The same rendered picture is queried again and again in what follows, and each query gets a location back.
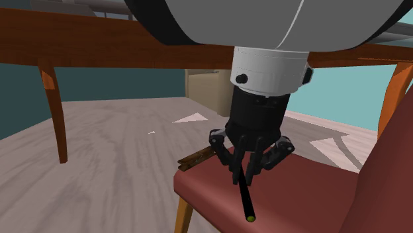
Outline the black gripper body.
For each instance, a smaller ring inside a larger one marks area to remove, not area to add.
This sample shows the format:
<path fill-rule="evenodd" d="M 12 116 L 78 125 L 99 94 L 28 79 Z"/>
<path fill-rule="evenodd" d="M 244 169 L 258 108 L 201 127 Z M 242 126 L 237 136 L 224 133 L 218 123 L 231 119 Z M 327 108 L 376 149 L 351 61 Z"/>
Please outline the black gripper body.
<path fill-rule="evenodd" d="M 235 86 L 230 108 L 230 118 L 226 124 L 226 135 L 234 147 L 239 146 L 241 136 L 246 136 L 242 148 L 253 152 L 256 141 L 266 149 L 281 137 L 280 127 L 285 115 L 290 95 L 265 97 L 241 90 Z"/>

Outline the brown wooden clothespin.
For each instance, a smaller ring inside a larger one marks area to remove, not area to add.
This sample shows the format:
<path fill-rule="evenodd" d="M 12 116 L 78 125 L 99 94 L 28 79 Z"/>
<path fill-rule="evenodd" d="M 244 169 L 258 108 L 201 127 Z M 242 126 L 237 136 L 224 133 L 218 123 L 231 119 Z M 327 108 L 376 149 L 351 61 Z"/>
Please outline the brown wooden clothespin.
<path fill-rule="evenodd" d="M 181 171 L 187 171 L 188 169 L 195 167 L 196 165 L 202 163 L 203 161 L 211 158 L 214 155 L 215 155 L 214 150 L 210 146 L 208 146 L 202 150 L 199 150 L 198 152 L 195 152 L 194 154 L 191 154 L 179 160 L 178 169 Z"/>

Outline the red cushioned wooden chair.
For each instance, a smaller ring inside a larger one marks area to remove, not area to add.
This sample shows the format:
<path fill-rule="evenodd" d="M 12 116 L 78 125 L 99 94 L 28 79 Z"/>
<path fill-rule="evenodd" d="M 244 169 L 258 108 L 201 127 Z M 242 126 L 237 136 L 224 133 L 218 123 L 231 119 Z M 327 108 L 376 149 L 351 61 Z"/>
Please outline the red cushioned wooden chair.
<path fill-rule="evenodd" d="M 385 94 L 380 136 L 359 173 L 290 155 L 250 191 L 256 219 L 212 158 L 178 171 L 174 233 L 198 212 L 220 233 L 413 233 L 413 63 L 399 63 Z"/>

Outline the black pen with yellow tip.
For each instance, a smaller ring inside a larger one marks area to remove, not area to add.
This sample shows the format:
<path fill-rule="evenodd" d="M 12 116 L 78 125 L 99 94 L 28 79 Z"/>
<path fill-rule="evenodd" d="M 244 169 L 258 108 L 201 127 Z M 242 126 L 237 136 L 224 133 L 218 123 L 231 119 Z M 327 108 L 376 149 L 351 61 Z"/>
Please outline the black pen with yellow tip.
<path fill-rule="evenodd" d="M 250 192 L 246 183 L 243 167 L 240 167 L 240 174 L 238 178 L 238 185 L 240 188 L 240 195 L 242 199 L 242 206 L 244 209 L 244 216 L 247 222 L 254 222 L 256 220 L 253 203 L 250 197 Z"/>

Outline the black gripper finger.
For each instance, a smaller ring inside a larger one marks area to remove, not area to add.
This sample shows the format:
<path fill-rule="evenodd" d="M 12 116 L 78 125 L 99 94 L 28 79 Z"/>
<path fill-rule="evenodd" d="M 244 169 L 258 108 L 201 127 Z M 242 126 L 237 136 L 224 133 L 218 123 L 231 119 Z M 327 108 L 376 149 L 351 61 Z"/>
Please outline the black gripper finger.
<path fill-rule="evenodd" d="M 271 147 L 267 152 L 264 152 L 264 149 L 264 139 L 259 137 L 256 141 L 255 150 L 251 153 L 246 170 L 246 184 L 248 186 L 252 184 L 254 175 L 260 174 L 262 169 L 273 169 L 291 154 L 295 150 L 295 147 L 288 137 L 281 136 L 280 139 L 276 141 L 274 147 Z"/>
<path fill-rule="evenodd" d="M 209 133 L 208 141 L 222 165 L 227 165 L 232 172 L 233 184 L 247 185 L 244 175 L 242 160 L 246 152 L 246 135 L 241 135 L 238 143 L 234 146 L 234 153 L 231 154 L 224 146 L 226 137 L 225 129 L 212 129 Z"/>

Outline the beige cabinet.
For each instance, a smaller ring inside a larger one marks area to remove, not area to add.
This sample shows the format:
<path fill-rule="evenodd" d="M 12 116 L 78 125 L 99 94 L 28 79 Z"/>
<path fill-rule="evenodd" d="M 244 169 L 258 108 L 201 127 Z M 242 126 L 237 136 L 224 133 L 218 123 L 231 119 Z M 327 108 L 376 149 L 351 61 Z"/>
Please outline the beige cabinet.
<path fill-rule="evenodd" d="M 229 117 L 234 89 L 230 76 L 231 70 L 185 69 L 185 96 Z"/>

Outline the brown wooden table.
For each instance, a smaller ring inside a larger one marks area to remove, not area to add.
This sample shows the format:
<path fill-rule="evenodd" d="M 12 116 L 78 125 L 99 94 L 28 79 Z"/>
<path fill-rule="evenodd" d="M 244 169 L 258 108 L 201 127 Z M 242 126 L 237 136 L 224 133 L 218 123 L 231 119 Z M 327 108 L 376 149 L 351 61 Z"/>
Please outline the brown wooden table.
<path fill-rule="evenodd" d="M 136 21 L 0 7 L 0 63 L 36 66 L 60 163 L 68 160 L 56 67 L 229 69 L 231 46 L 165 46 Z"/>

